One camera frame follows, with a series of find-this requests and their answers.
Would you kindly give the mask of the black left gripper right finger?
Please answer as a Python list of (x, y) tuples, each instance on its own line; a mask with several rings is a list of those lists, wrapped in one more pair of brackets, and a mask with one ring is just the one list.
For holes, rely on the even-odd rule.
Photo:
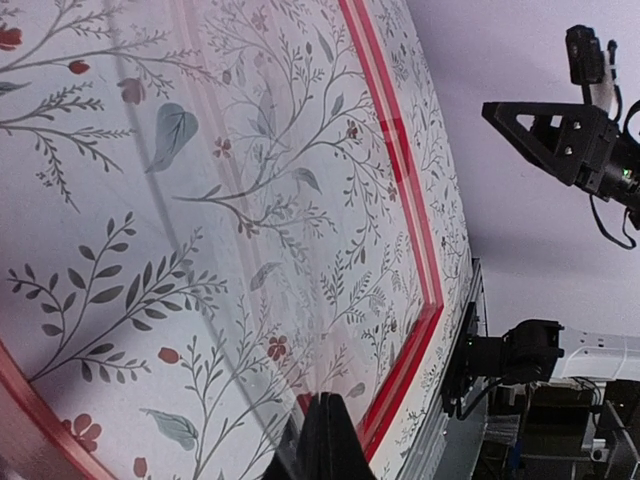
[(322, 478), (374, 479), (343, 398), (339, 394), (323, 393), (322, 407)]

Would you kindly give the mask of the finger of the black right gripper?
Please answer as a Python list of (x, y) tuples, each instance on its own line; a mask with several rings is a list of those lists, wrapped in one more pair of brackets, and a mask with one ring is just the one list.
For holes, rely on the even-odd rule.
[(525, 160), (555, 177), (550, 170), (550, 161), (557, 143), (562, 110), (566, 107), (596, 106), (569, 103), (487, 102), (482, 107), (482, 117)]

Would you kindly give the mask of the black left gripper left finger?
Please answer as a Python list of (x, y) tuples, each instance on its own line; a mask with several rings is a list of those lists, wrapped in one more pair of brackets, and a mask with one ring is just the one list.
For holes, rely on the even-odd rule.
[(328, 478), (327, 394), (311, 398), (300, 428), (294, 416), (287, 420), (272, 460), (264, 471), (265, 480)]

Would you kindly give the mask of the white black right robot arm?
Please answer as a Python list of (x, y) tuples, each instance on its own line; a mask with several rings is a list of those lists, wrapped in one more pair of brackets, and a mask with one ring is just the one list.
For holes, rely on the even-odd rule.
[[(624, 206), (623, 222), (639, 224), (639, 144), (595, 105), (487, 102), (487, 120), (530, 164), (577, 187), (591, 201)], [(526, 320), (500, 337), (467, 336), (458, 345), (462, 371), (507, 385), (551, 379), (639, 378), (639, 340)]]

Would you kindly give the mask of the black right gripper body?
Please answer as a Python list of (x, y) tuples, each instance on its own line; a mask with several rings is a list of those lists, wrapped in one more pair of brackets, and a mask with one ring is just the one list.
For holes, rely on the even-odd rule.
[(597, 107), (562, 110), (550, 170), (568, 186), (639, 208), (639, 147)]

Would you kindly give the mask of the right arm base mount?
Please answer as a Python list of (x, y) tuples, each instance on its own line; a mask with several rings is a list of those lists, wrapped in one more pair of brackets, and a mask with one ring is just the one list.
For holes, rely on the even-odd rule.
[(502, 340), (486, 334), (479, 312), (477, 301), (467, 304), (440, 390), (445, 413), (461, 421), (470, 415), (485, 396), (485, 393), (480, 393), (466, 411), (462, 410), (463, 400), (473, 389), (477, 379), (498, 378), (501, 375)]

